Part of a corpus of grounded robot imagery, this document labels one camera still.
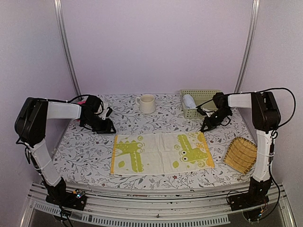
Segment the light blue towel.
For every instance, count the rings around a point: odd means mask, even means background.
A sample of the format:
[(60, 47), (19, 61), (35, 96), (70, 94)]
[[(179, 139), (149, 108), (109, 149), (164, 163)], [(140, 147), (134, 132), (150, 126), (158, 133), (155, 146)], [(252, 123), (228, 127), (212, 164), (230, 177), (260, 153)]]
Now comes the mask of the light blue towel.
[(183, 102), (187, 109), (196, 109), (196, 103), (191, 95), (183, 95)]

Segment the cream green patterned towel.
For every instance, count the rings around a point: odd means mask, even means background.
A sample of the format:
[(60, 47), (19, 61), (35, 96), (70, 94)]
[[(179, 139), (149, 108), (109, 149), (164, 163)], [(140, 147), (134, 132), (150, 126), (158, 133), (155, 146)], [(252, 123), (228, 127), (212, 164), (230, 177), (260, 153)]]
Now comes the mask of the cream green patterned towel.
[(117, 135), (110, 173), (166, 175), (214, 168), (201, 132)]

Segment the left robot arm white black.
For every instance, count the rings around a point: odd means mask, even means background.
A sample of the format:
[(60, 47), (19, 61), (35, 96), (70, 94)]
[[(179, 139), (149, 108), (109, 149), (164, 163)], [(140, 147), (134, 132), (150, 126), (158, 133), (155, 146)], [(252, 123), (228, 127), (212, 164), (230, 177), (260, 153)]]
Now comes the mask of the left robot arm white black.
[(25, 146), (28, 162), (41, 175), (47, 189), (46, 202), (60, 208), (84, 210), (87, 197), (76, 189), (66, 190), (66, 181), (56, 170), (46, 145), (47, 121), (50, 119), (78, 120), (80, 127), (97, 134), (115, 134), (109, 116), (112, 108), (94, 95), (84, 95), (82, 104), (69, 101), (28, 97), (15, 121), (16, 144)]

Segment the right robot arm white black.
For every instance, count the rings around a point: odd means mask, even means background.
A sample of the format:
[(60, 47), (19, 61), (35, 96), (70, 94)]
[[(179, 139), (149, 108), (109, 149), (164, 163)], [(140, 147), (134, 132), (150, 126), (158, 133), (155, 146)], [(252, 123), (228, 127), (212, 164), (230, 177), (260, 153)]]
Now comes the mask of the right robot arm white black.
[(201, 132), (213, 130), (232, 114), (232, 108), (249, 108), (257, 133), (255, 169), (247, 193), (228, 196), (233, 211), (265, 204), (267, 192), (274, 182), (271, 164), (274, 156), (275, 132), (281, 121), (280, 111), (272, 92), (216, 93), (212, 98), (217, 111), (204, 118)]

